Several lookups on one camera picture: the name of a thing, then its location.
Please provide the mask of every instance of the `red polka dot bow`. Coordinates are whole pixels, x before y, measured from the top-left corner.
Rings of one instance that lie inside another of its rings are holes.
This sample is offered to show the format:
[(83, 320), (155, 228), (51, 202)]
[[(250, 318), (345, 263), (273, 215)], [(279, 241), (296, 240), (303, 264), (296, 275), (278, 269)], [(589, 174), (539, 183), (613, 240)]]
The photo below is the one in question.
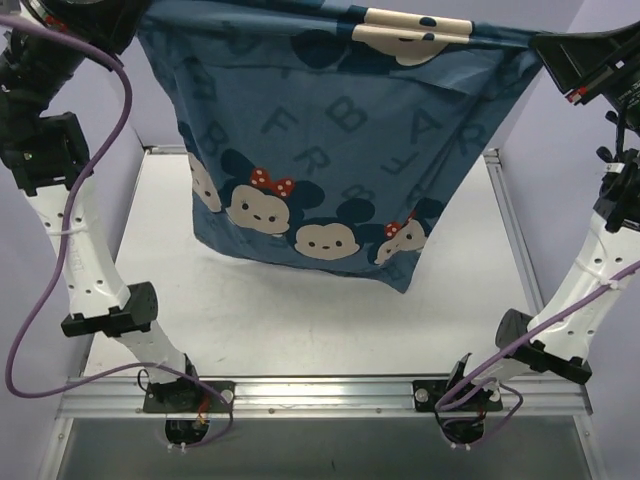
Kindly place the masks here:
[(400, 230), (402, 230), (403, 227), (406, 227), (407, 224), (411, 220), (413, 220), (413, 218), (415, 218), (415, 216), (416, 216), (416, 212), (415, 211), (411, 212), (411, 214), (409, 215), (409, 218), (407, 218), (407, 221), (404, 222), (403, 225), (400, 225), (400, 222), (391, 222), (386, 224), (384, 227), (384, 236), (387, 237), (388, 239), (392, 239), (398, 234)]
[(287, 198), (293, 192), (295, 182), (291, 178), (283, 178), (274, 182), (264, 168), (254, 168), (251, 172), (251, 185), (261, 190), (271, 190), (278, 197)]

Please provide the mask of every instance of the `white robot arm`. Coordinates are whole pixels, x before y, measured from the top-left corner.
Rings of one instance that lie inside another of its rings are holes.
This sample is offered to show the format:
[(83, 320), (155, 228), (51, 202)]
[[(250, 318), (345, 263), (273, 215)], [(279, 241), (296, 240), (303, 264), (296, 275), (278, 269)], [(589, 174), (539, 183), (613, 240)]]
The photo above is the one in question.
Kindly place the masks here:
[[(30, 0), (0, 3), (42, 28), (72, 31), (111, 55), (131, 42), (148, 6), (145, 0)], [(70, 216), (69, 192), (89, 163), (89, 149), (75, 115), (41, 114), (71, 78), (84, 55), (39, 36), (12, 31), (0, 56), (0, 157), (37, 212), (56, 253), (63, 236), (67, 255), (63, 276), (70, 304), (62, 323), (68, 337), (103, 332), (127, 347), (139, 362), (197, 377), (185, 354), (160, 324), (151, 283), (127, 285), (109, 252), (94, 202), (95, 179), (80, 187)], [(63, 231), (63, 220), (68, 228)], [(193, 382), (148, 368), (148, 390), (170, 411), (195, 411), (203, 392)]]
[[(496, 334), (500, 351), (484, 363), (464, 357), (435, 400), (437, 413), (461, 407), (484, 412), (499, 386), (527, 372), (551, 371), (584, 385), (591, 377), (591, 342), (640, 268), (640, 155), (624, 150), (626, 130), (640, 135), (640, 23), (603, 34), (540, 35), (533, 47), (570, 102), (586, 104), (602, 94), (616, 108), (606, 116), (617, 125), (615, 154), (598, 149), (607, 164), (600, 196), (584, 245), (556, 294), (534, 317), (508, 311)], [(439, 423), (454, 445), (468, 447), (484, 435), (483, 420)]]

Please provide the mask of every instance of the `gray wall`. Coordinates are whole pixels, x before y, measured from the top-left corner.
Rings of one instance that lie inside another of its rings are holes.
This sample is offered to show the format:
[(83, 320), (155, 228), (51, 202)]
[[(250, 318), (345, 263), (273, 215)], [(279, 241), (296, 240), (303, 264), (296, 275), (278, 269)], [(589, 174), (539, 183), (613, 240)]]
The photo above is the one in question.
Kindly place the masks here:
[[(339, 0), (345, 4), (388, 8), (451, 18), (549, 31), (566, 31), (583, 0)], [(135, 41), (123, 55), (136, 92), (132, 123), (144, 145), (181, 145), (171, 102), (154, 81), (142, 47)], [(496, 132), (492, 145), (502, 145), (527, 96)]]
[[(4, 40), (0, 47), (4, 49)], [(94, 152), (120, 114), (120, 104), (107, 74), (86, 63), (56, 98), (51, 111), (74, 111)], [(129, 126), (96, 172), (101, 213), (109, 246), (116, 252), (131, 201), (143, 151)], [(55, 255), (44, 228), (0, 164), (0, 358), (2, 365), (19, 325), (48, 283)], [(84, 341), (65, 338), (60, 322), (69, 313), (68, 298), (59, 285), (27, 336), (18, 357), (17, 384), (41, 391), (64, 384), (77, 373)], [(36, 478), (47, 447), (60, 397), (18, 400), (0, 384), (0, 477)]]
[[(571, 30), (602, 31), (640, 19), (637, 0), (586, 0)], [(503, 150), (504, 171), (545, 300), (564, 278), (585, 238), (604, 164), (595, 156), (611, 147), (609, 108), (597, 100), (573, 107), (545, 75)], [(640, 146), (636, 137), (628, 145)], [(640, 430), (639, 286), (632, 284), (593, 342), (589, 392), (594, 422), (612, 480), (637, 478)]]

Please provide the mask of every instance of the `bolt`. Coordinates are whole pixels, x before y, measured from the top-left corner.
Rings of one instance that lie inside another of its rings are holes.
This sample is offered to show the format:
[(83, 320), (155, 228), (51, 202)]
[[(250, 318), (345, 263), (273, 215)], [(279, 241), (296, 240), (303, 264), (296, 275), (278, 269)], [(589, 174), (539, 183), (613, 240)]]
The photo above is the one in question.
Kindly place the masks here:
[(424, 403), (429, 400), (429, 392), (427, 392), (427, 390), (424, 388), (419, 388), (418, 390), (416, 390), (414, 397), (418, 402)]
[(233, 392), (231, 390), (223, 390), (220, 395), (227, 403), (231, 403), (233, 401)]

